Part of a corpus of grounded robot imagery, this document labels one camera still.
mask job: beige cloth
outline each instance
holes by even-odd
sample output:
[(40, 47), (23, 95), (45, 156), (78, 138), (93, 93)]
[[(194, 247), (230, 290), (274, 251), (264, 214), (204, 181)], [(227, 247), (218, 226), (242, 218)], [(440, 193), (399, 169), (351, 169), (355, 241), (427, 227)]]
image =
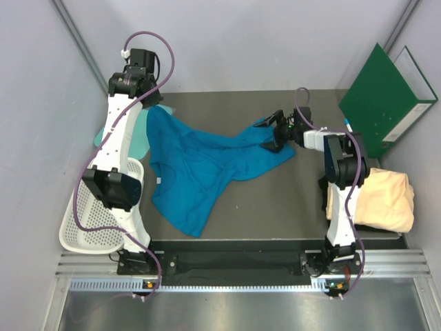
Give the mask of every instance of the beige cloth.
[[(328, 186), (326, 217), (332, 216), (332, 190)], [(413, 188), (406, 174), (371, 168), (357, 201), (356, 224), (395, 232), (413, 225)]]

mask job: teal cloth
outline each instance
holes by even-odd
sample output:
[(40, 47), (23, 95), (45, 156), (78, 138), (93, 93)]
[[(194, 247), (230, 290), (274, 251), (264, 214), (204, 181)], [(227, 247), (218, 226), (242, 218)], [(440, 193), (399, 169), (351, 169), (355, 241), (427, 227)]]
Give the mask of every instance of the teal cloth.
[[(167, 106), (158, 105), (158, 107), (164, 109), (168, 114), (172, 114), (172, 109)], [(136, 160), (141, 160), (147, 154), (150, 149), (149, 139), (147, 138), (147, 133), (145, 132), (145, 124), (147, 123), (148, 109), (142, 109), (136, 119), (136, 123), (133, 129), (132, 142), (129, 148), (129, 157)], [(102, 128), (94, 139), (94, 145), (99, 146), (103, 140), (104, 128)]]

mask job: wall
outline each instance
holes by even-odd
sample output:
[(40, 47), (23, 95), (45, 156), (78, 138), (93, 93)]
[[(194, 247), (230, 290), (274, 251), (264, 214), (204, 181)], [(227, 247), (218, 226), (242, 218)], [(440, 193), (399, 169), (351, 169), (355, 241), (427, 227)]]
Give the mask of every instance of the wall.
[(106, 98), (49, 1), (2, 1), (0, 40), (0, 330), (35, 331)]
[[(441, 97), (441, 2), (423, 0), (391, 53), (398, 56), (407, 45)], [(412, 243), (424, 249), (433, 278), (441, 291), (441, 103), (435, 104), (384, 158), (384, 166), (406, 172), (415, 189), (415, 224)]]
[[(164, 36), (176, 54), (162, 92), (348, 88), (375, 42), (384, 43), (406, 0), (64, 0), (109, 77), (125, 39)], [(169, 55), (139, 37), (131, 46)]]

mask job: white laundry basket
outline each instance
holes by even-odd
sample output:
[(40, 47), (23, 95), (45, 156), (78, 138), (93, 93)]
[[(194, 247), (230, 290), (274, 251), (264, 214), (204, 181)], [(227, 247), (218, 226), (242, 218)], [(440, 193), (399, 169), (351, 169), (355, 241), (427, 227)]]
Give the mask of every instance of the white laundry basket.
[[(141, 162), (129, 158), (128, 175), (144, 182), (144, 168)], [(68, 208), (65, 211), (61, 224), (59, 238), (61, 245), (71, 252), (83, 254), (108, 254), (123, 247), (123, 237), (117, 230), (101, 230), (93, 232), (81, 231), (75, 224), (73, 193), (70, 197)], [(95, 199), (87, 186), (81, 181), (78, 191), (78, 217), (85, 228), (100, 226), (117, 226), (116, 219), (110, 211), (104, 208), (101, 201)]]

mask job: white label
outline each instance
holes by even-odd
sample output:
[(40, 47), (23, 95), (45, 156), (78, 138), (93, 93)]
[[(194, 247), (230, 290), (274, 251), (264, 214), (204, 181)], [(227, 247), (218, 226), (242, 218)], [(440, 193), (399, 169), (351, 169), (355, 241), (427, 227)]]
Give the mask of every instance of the white label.
[(418, 119), (431, 106), (431, 103), (417, 103), (412, 110), (404, 116), (404, 118), (397, 124), (391, 132), (383, 139), (383, 141), (393, 143), (401, 134), (406, 131), (414, 121)]

